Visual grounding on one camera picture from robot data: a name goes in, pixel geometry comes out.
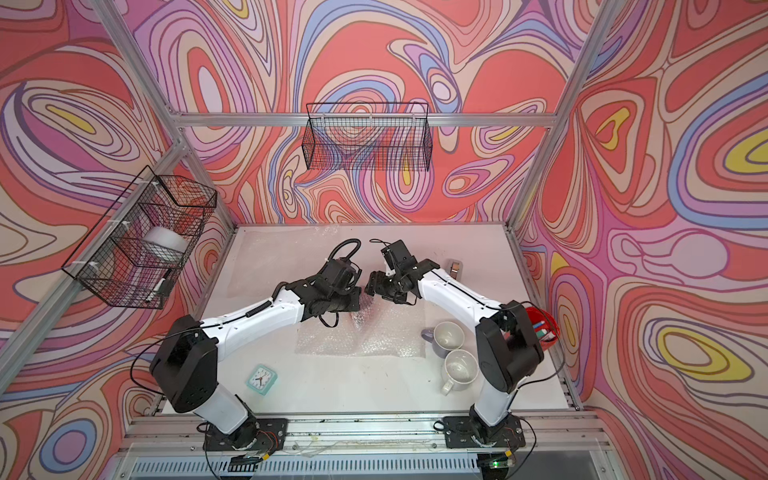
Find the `wire mesh basket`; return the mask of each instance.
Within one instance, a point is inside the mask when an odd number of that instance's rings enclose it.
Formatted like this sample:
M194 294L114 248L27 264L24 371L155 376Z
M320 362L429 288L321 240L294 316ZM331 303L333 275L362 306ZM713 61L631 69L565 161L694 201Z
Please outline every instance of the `wire mesh basket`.
M301 146L308 170L429 170L426 103L321 102L306 109Z
M216 202L213 188L154 175L83 267L62 269L109 306L162 309Z

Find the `colorful swirl pattern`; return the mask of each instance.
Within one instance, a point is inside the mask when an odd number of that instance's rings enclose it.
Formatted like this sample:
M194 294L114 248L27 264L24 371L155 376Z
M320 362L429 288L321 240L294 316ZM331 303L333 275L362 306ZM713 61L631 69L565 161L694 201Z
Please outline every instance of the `colorful swirl pattern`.
M515 230L629 478L768 477L768 5L633 0Z
M581 0L173 0L132 5L124 17L179 111L426 101L437 113L551 112L593 12ZM241 223L504 220L542 134L441 127L431 171L385 174L306 172L298 128L187 132ZM480 184L460 194L443 188L481 159L494 167L482 167Z
M0 45L2 346L78 241L170 142L86 0L3 2ZM1 480L102 474L151 402L129 380L132 359L194 310L225 236L212 217L163 311L76 298L0 396Z

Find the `bubble wrap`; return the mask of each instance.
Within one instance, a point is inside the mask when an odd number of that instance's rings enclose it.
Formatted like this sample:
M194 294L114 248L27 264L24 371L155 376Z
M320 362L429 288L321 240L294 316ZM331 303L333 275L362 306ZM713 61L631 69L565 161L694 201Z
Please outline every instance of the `bubble wrap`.
M360 311L339 314L336 328L308 319L299 327L296 353L328 356L417 356L424 358L425 303L395 305L381 297L360 296ZM336 314L323 316L333 325Z

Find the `mug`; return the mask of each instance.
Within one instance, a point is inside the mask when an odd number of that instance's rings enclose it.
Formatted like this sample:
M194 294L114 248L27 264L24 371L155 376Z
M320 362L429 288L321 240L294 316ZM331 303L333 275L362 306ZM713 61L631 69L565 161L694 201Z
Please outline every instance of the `mug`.
M422 338L432 344L435 354L444 359L449 352L464 345L464 330L453 322L438 323L433 329L422 330Z
M453 350L442 366L442 380L445 384L440 392L448 395L451 390L464 390L478 378L480 366L477 359L466 350Z

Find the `paper towel roll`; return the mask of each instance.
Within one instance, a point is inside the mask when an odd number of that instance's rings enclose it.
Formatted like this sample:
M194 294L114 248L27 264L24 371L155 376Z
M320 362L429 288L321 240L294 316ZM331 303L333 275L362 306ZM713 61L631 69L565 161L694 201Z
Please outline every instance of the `paper towel roll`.
M164 262L177 262L181 260L189 246L189 243L181 235L165 227L152 227L152 230L144 235L144 241L168 249L150 248L152 254Z

